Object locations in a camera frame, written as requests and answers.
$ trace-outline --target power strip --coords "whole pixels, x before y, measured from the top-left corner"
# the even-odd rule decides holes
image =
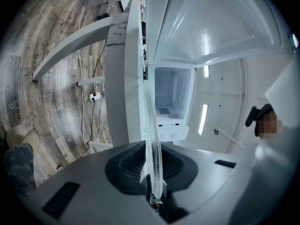
[[[94,101],[100,99],[100,92],[97,92],[95,96],[94,96],[94,93],[90,94],[89,99],[91,102],[93,101],[93,99],[94,99]]]

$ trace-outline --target freezer compartment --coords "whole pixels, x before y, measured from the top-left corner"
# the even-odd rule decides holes
[[[186,119],[190,104],[191,69],[155,68],[155,107],[158,124]]]

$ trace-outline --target wooden floor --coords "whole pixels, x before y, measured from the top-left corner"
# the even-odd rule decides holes
[[[118,3],[100,4],[108,0],[87,0],[81,27],[95,21],[97,15],[120,13]],[[7,143],[21,143],[33,129],[42,144],[34,155],[35,179],[39,185],[79,158],[87,147],[81,130],[82,88],[77,53],[73,53],[48,71],[40,81],[32,82],[32,74],[46,55],[78,29],[84,0],[28,0],[16,14],[0,45],[0,109],[1,125],[7,132]],[[104,42],[80,50],[82,77],[91,78]],[[96,76],[104,75],[105,53],[97,66]],[[105,100],[104,86],[99,90]],[[91,111],[88,100],[92,87],[84,87],[84,137],[91,140]],[[106,107],[102,109],[107,123]],[[93,140],[97,140],[99,100],[95,103]],[[101,127],[99,141],[111,143],[109,130]],[[90,148],[86,154],[100,150]]]

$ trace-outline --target person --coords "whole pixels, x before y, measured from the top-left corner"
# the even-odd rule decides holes
[[[277,119],[271,104],[265,104],[261,109],[253,106],[246,119],[246,127],[249,127],[253,121],[255,121],[254,134],[260,139],[271,139],[283,129],[282,121]]]
[[[38,132],[33,130],[21,144],[8,147],[6,132],[3,127],[0,127],[0,159],[2,159],[3,176],[18,196],[28,196],[37,187],[34,180],[33,153],[40,144]]]

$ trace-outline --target gray cloth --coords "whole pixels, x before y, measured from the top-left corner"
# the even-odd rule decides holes
[[[19,195],[27,196],[37,186],[33,172],[33,149],[30,144],[19,144],[3,156],[4,174]]]

